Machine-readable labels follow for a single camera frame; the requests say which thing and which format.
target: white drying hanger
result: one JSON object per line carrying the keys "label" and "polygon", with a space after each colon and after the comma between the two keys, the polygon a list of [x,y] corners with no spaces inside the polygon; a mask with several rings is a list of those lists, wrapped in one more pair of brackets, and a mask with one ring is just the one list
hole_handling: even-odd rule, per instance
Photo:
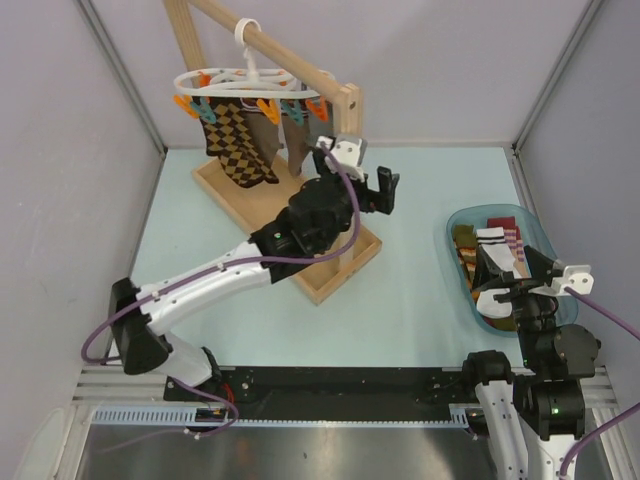
{"label": "white drying hanger", "polygon": [[[251,18],[242,18],[237,23],[234,37],[236,44],[244,48],[246,69],[237,68],[205,68],[183,73],[173,81],[176,90],[181,95],[192,97],[239,97],[239,98],[277,98],[303,100],[320,96],[315,90],[298,89],[298,80],[282,69],[256,68],[252,49],[244,42],[244,29],[253,23],[259,31],[260,24]],[[321,70],[331,79],[335,77],[329,72]],[[191,81],[200,75],[210,75],[208,86],[195,88],[187,87]]]}

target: reflective metal surface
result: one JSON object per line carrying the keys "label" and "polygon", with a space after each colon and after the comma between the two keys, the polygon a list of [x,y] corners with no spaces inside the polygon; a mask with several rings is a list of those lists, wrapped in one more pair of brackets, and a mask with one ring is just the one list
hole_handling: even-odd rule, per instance
{"label": "reflective metal surface", "polygon": [[[487,442],[454,429],[242,427],[200,441],[170,433],[100,452],[157,430],[93,426],[78,480],[496,478]],[[596,444],[581,455],[577,480],[610,478],[599,450]]]}

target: white sock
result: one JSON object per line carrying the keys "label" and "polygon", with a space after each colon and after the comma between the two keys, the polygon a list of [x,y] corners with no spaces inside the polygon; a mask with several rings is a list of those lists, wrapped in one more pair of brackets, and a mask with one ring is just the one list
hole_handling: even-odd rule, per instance
{"label": "white sock", "polygon": [[[504,238],[504,228],[479,228],[476,231],[478,237],[478,249],[483,249],[491,260],[505,272],[513,272],[515,278],[522,278],[514,263],[516,258]],[[476,308],[478,312],[488,318],[505,318],[511,315],[511,302],[498,303],[495,295],[508,293],[508,288],[494,288],[480,293]]]}

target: hanger hook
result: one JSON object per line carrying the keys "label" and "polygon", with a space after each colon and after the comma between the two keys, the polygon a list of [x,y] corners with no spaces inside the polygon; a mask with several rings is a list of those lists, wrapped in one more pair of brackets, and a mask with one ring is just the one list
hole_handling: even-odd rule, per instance
{"label": "hanger hook", "polygon": [[253,52],[251,52],[250,47],[248,47],[244,43],[244,29],[250,23],[253,23],[258,31],[262,31],[262,28],[260,28],[260,24],[253,18],[241,18],[236,24],[236,29],[233,35],[236,39],[236,45],[238,45],[240,48],[244,48],[243,56],[247,61],[247,79],[250,82],[257,82],[260,80],[260,74],[258,73],[258,69],[256,67],[256,60],[253,57]]}

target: orange clothespin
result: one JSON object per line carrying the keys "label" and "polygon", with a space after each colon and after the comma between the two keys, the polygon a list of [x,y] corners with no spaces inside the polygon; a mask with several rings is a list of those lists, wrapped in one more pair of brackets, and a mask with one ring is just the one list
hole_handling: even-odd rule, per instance
{"label": "orange clothespin", "polygon": [[203,72],[198,72],[198,82],[200,84],[200,88],[208,87],[210,81],[211,81],[211,75],[206,75]]}
{"label": "orange clothespin", "polygon": [[176,105],[187,112],[192,118],[199,117],[198,113],[189,106],[189,103],[191,103],[191,97],[186,95],[184,97],[181,97],[180,95],[174,95],[173,101],[176,102]]}
{"label": "orange clothespin", "polygon": [[271,123],[273,123],[274,125],[278,125],[280,123],[280,112],[278,111],[278,104],[273,98],[269,99],[269,105],[267,105],[267,102],[265,102],[264,99],[259,98],[256,102],[256,105],[258,106],[258,108],[260,108],[260,110],[262,110],[262,113],[264,113],[267,118],[271,120]]}
{"label": "orange clothespin", "polygon": [[304,104],[307,106],[307,110],[309,110],[323,122],[328,122],[329,111],[327,110],[327,101],[324,99],[324,97],[320,97],[318,103],[319,104],[316,105],[310,98],[307,98],[304,102]]}

